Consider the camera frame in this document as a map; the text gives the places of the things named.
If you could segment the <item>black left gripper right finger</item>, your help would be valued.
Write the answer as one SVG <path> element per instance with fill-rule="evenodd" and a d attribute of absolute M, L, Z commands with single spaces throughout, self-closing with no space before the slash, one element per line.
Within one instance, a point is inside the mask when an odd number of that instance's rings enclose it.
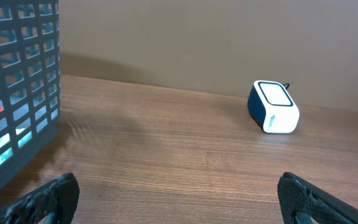
<path fill-rule="evenodd" d="M 280 177 L 277 193 L 285 224 L 358 224 L 358 209 L 291 172 Z"/>

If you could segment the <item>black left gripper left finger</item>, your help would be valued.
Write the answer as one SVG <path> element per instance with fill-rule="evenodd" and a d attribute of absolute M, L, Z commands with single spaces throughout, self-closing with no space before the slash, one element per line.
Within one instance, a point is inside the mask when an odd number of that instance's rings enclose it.
<path fill-rule="evenodd" d="M 63 174 L 0 209 L 0 223 L 71 223 L 80 188 L 72 173 Z"/>

